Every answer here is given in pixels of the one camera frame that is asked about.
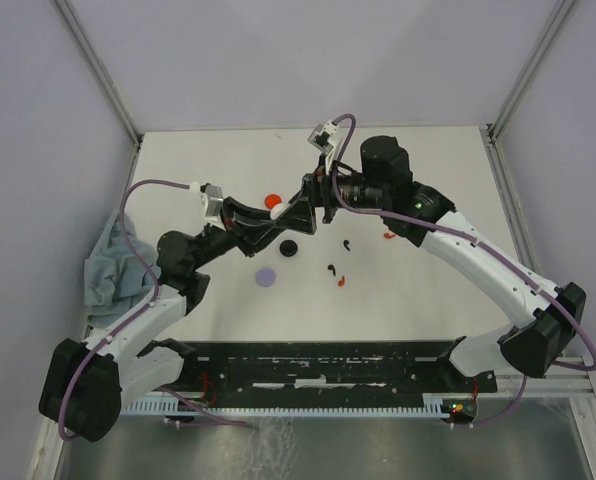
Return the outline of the purple earbud charging case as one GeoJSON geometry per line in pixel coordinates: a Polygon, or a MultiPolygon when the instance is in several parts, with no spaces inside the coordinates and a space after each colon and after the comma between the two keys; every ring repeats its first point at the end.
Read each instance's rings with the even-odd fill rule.
{"type": "Polygon", "coordinates": [[[271,268],[262,268],[256,272],[255,280],[259,286],[268,288],[276,282],[276,273],[271,268]]]}

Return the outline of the white earbud charging case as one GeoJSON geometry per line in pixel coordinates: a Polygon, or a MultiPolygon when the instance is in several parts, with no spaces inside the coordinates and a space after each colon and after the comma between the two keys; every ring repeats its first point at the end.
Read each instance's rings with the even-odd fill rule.
{"type": "Polygon", "coordinates": [[[269,212],[270,218],[272,220],[276,220],[285,212],[286,209],[287,205],[285,203],[276,204],[269,212]]]}

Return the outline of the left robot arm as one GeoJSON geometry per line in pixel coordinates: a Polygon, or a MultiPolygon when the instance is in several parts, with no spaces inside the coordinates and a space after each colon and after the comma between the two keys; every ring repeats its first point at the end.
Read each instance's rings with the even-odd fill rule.
{"type": "Polygon", "coordinates": [[[233,249],[252,257],[292,228],[291,199],[269,210],[231,197],[205,199],[206,224],[197,235],[171,230],[157,243],[155,284],[128,312],[82,341],[65,339],[54,349],[39,401],[65,441],[101,440],[121,410],[149,392],[187,390],[200,381],[196,350],[160,334],[203,300],[210,278],[201,267],[233,249]]]}

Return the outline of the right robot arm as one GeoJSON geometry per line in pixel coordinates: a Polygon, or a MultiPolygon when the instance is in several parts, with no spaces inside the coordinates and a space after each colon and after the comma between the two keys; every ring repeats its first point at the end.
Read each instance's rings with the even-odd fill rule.
{"type": "Polygon", "coordinates": [[[313,134],[320,150],[318,165],[304,176],[299,193],[271,210],[274,222],[305,206],[308,229],[315,228],[315,211],[325,222],[335,212],[378,216],[388,230],[434,255],[461,273],[507,316],[506,326],[477,336],[462,336],[436,360],[438,382],[459,391],[488,370],[511,367],[529,378],[543,377],[550,367],[584,370],[584,365],[560,360],[562,351],[580,334],[586,302],[575,283],[559,286],[538,275],[488,243],[437,189],[416,181],[409,154],[397,138],[371,136],[360,147],[361,168],[339,171],[344,150],[334,148],[328,134],[313,134]]]}

